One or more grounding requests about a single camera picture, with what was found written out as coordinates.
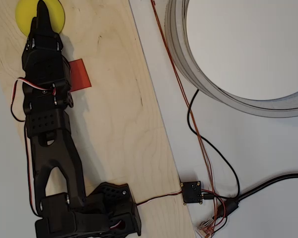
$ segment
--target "circular container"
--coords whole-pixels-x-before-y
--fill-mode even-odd
[[[165,16],[166,40],[173,60],[180,72],[200,91],[239,111],[269,118],[298,116],[298,92],[265,101],[249,100],[229,94],[218,88],[196,64],[186,33],[186,14],[189,0],[169,0]]]

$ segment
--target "wood grain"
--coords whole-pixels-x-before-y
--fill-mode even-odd
[[[92,87],[73,92],[72,137],[87,193],[103,181],[128,183],[137,202],[178,191],[179,178],[128,0],[62,0],[61,38],[69,61],[82,58]],[[17,0],[0,0],[0,84],[9,104],[23,76],[26,37],[14,20]],[[14,111],[23,118],[18,87]],[[23,125],[16,123],[23,140]],[[47,192],[65,189],[53,170]],[[181,196],[140,207],[145,238],[195,237]]]

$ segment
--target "black cable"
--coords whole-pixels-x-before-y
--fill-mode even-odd
[[[287,174],[287,175],[281,175],[281,176],[272,178],[272,179],[258,185],[257,187],[245,192],[244,194],[241,194],[241,196],[238,197],[237,201],[240,202],[241,200],[263,190],[264,188],[266,188],[274,183],[286,180],[286,179],[298,179],[298,174]]]
[[[28,152],[28,143],[26,138],[26,124],[24,124],[24,142],[25,142],[25,154],[26,154],[26,163],[27,163],[27,174],[28,174],[28,187],[29,187],[29,202],[30,207],[33,212],[33,214],[37,217],[40,217],[33,209],[32,206],[32,194],[31,194],[31,180],[30,180],[30,162],[29,162],[29,152]]]
[[[182,191],[180,191],[180,192],[178,192],[178,193],[175,193],[175,194],[165,194],[165,195],[161,195],[161,196],[157,196],[157,197],[152,197],[152,198],[150,198],[150,199],[148,199],[148,200],[146,200],[146,201],[137,203],[136,205],[137,205],[137,206],[140,206],[140,205],[143,205],[143,204],[145,204],[146,202],[149,202],[149,201],[154,200],[154,199],[156,199],[156,198],[167,197],[167,196],[176,196],[176,195],[179,195],[179,194],[181,194],[181,193],[182,193]]]
[[[190,123],[190,112],[191,112],[191,108],[192,108],[192,105],[193,105],[193,102],[194,102],[194,99],[195,99],[195,97],[198,95],[198,92],[199,92],[199,89],[195,92],[195,94],[193,95],[193,98],[192,98],[192,100],[191,100],[191,102],[190,102],[190,106],[189,106],[189,108],[188,108],[188,113],[187,113],[187,122],[188,122],[188,126],[189,126],[189,128],[190,128],[190,130],[194,133],[194,134],[196,134],[196,135],[198,135],[197,133],[196,133],[196,131],[192,128],[192,126],[191,126],[191,123]],[[229,197],[224,197],[224,196],[217,196],[217,197],[220,197],[220,198],[224,198],[224,199],[236,199],[236,198],[238,198],[239,197],[239,194],[240,194],[240,184],[239,184],[239,179],[238,179],[238,176],[237,176],[237,174],[236,174],[236,172],[235,172],[235,170],[234,170],[234,168],[232,167],[232,165],[227,161],[227,159],[222,155],[222,153],[208,140],[208,139],[206,139],[206,138],[204,138],[203,136],[201,136],[200,135],[200,137],[201,137],[201,139],[203,139],[205,142],[207,142],[220,156],[221,156],[221,158],[225,161],[225,163],[229,166],[229,168],[232,170],[232,172],[233,172],[233,174],[234,174],[234,176],[235,176],[235,178],[236,178],[236,183],[237,183],[237,194],[236,194],[236,196],[235,197],[233,197],[233,198],[229,198]]]

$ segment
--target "white table surface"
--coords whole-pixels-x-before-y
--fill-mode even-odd
[[[130,0],[174,160],[182,181],[201,180],[209,186],[196,136],[186,124],[183,101],[156,25],[150,0]],[[156,0],[162,25],[167,0]],[[191,99],[195,87],[182,83]],[[200,133],[231,162],[242,190],[272,176],[298,172],[298,118],[269,119],[248,115],[199,93],[193,112]],[[206,146],[220,194],[236,191],[234,176]],[[188,205],[192,222],[208,219],[212,202]],[[277,183],[240,203],[218,238],[298,237],[298,179]]]

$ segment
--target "yellow circular object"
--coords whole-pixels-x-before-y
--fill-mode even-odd
[[[65,24],[65,13],[59,0],[43,0],[48,7],[53,31],[60,33]],[[30,33],[32,19],[36,16],[39,0],[20,0],[15,9],[16,24],[26,36]]]

